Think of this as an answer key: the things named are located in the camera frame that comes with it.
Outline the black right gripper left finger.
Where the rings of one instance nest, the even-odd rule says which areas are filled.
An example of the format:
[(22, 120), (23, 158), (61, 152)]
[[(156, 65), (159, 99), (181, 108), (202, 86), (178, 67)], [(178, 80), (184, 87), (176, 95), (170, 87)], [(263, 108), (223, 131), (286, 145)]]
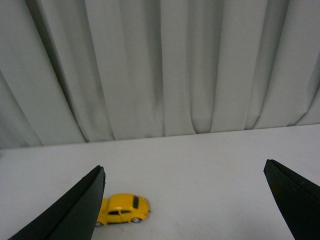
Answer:
[(11, 240), (90, 240), (101, 209), (106, 183), (97, 165)]

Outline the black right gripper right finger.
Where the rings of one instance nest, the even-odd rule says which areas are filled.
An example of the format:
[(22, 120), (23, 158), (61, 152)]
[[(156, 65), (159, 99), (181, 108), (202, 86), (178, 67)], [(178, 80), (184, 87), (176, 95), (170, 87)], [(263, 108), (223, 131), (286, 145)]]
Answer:
[(263, 169), (267, 183), (296, 240), (320, 238), (320, 187), (274, 159)]

